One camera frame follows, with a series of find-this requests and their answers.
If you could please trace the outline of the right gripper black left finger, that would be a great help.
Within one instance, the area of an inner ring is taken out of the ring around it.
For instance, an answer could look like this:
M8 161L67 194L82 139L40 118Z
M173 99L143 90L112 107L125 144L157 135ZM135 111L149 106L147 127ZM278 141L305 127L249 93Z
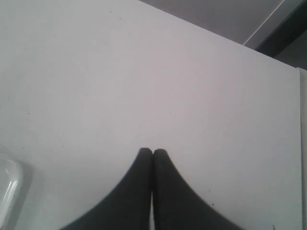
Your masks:
M94 208L64 230L148 230L152 197L153 153L141 148L117 186Z

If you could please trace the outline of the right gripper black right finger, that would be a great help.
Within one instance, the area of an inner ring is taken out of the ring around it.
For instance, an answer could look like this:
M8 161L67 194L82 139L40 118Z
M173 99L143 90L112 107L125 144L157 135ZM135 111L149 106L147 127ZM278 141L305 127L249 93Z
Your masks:
M153 153L153 208L156 230L240 229L192 190L164 149Z

